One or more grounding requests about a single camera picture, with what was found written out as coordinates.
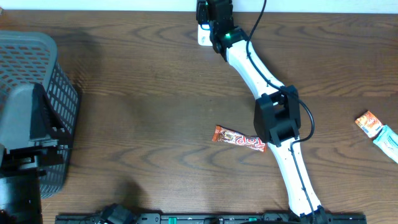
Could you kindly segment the red chocolate bar wrapper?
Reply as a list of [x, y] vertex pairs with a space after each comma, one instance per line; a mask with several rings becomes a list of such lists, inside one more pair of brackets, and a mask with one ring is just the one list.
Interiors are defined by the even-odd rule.
[[267, 150], [267, 144], [264, 143], [259, 137], [247, 136], [222, 126], [216, 126], [212, 141], [226, 142], [237, 146], [244, 146], [261, 152], [266, 152]]

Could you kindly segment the small orange box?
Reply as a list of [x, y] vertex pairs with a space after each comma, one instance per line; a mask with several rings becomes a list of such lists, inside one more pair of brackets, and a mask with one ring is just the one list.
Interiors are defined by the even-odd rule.
[[370, 111], [365, 112], [355, 120], [355, 123], [365, 132], [369, 138], [375, 138], [384, 125]]

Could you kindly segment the teal wet wipes pack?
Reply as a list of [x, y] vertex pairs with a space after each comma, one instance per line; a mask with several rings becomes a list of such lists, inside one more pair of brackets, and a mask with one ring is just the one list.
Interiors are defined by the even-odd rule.
[[379, 147], [385, 155], [391, 158], [395, 163], [398, 163], [397, 141], [397, 134], [388, 125], [384, 125], [377, 138], [373, 140], [373, 143]]

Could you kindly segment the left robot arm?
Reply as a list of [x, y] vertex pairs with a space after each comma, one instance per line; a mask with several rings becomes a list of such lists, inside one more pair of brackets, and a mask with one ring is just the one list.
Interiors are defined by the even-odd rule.
[[16, 87], [1, 114], [1, 223], [42, 223], [40, 178], [63, 164], [58, 153], [71, 134], [43, 85]]

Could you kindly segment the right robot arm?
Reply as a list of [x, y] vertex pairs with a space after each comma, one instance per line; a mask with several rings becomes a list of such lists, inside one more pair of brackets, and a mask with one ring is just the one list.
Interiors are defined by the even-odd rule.
[[251, 42], [253, 34], [234, 23], [232, 0], [198, 0], [196, 20], [198, 28], [206, 31], [209, 45], [240, 74], [256, 100], [254, 129], [278, 163], [290, 210], [301, 222], [327, 223], [300, 148], [315, 130], [311, 126], [308, 136], [300, 137], [300, 111], [306, 111], [311, 124], [315, 121], [296, 87], [276, 79], [258, 57]]

